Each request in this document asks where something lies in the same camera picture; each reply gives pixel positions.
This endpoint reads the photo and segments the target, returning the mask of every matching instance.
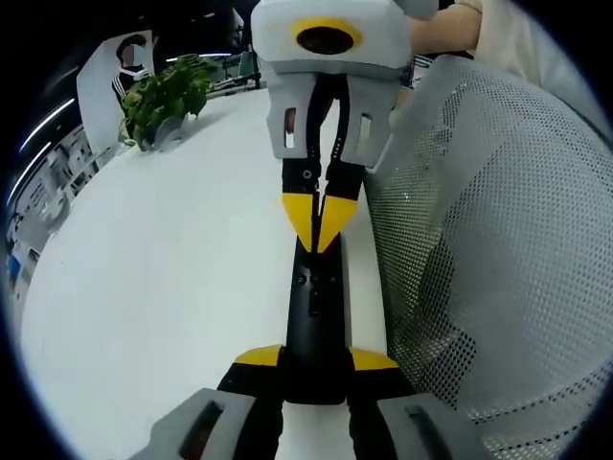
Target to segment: green leaves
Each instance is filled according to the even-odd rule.
[[[142,150],[153,143],[157,128],[168,118],[198,116],[211,87],[208,71],[214,68],[217,64],[210,59],[187,55],[130,88],[122,103],[125,126]]]

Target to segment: yellow ring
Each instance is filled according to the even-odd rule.
[[[298,35],[314,27],[329,27],[348,34],[353,39],[353,48],[362,44],[362,33],[346,19],[335,16],[309,16],[296,19],[290,26],[294,41],[298,42]]]

